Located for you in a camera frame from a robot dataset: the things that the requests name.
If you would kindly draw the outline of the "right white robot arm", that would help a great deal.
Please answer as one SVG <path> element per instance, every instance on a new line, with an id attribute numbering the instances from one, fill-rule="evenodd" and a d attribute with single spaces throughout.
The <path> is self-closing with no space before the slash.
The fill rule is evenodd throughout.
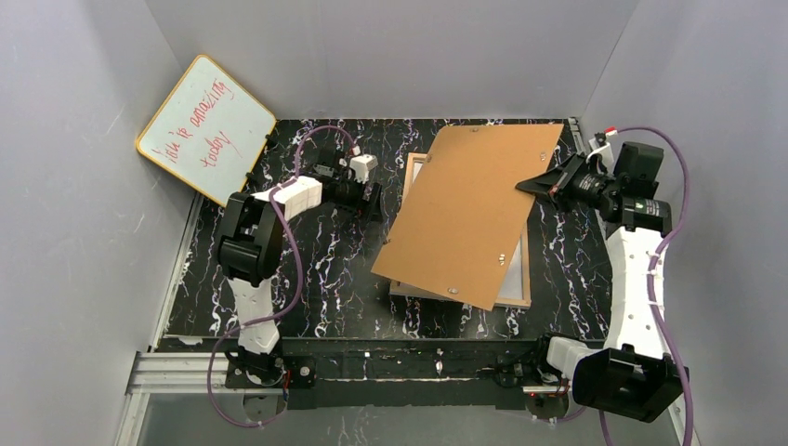
<path id="1" fill-rule="evenodd" d="M 683 393 L 688 374 L 670 351 L 657 319 L 663 315 L 658 247 L 673 230 L 669 203 L 659 201 L 657 176 L 664 151 L 624 142 L 612 169 L 598 153 L 575 154 L 516 188 L 560 210 L 581 203 L 611 226 L 611 322 L 601 348 L 565 334 L 544 334 L 513 371 L 554 384 L 584 407 L 650 423 Z"/>

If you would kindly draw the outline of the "frame backing board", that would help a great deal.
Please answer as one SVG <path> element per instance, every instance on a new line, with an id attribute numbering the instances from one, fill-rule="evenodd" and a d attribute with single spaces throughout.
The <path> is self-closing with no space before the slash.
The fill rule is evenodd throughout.
<path id="1" fill-rule="evenodd" d="M 477 308 L 493 308 L 564 126 L 454 125 L 435 136 L 372 266 Z"/>

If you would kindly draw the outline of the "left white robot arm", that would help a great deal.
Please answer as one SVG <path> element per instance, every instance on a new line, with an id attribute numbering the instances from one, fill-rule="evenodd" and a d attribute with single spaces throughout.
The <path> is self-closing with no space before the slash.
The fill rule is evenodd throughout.
<path id="1" fill-rule="evenodd" d="M 306 172 L 255 193 L 233 193 L 219 229 L 217 260 L 233 293 L 237 348 L 226 354 L 236 374 L 262 386 L 278 385 L 293 362 L 278 347 L 272 279 L 284 243 L 294 240 L 289 221 L 324 203 L 367 220 L 382 219 L 381 187 L 371 180 L 377 158 L 357 147 L 344 157 L 323 150 Z"/>

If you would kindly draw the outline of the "printed photo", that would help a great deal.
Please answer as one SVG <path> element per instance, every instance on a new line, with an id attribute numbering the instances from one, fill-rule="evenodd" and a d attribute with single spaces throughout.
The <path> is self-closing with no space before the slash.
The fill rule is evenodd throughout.
<path id="1" fill-rule="evenodd" d="M 403 200 L 405 200 L 411 186 L 418 176 L 421 167 L 426 162 L 426 159 L 427 156 L 424 153 L 412 152 L 408 154 L 402 191 Z M 526 242 L 527 238 L 521 236 L 514 253 L 509 257 L 510 262 L 495 301 L 496 306 L 526 308 L 530 305 L 530 290 L 527 287 L 527 272 L 525 272 L 523 268 L 523 245 Z M 393 282 L 391 284 L 391 292 L 393 294 L 412 295 L 445 300 L 445 297 L 443 296 L 435 295 L 434 293 L 419 289 L 414 285 L 410 285 L 405 282 Z"/>

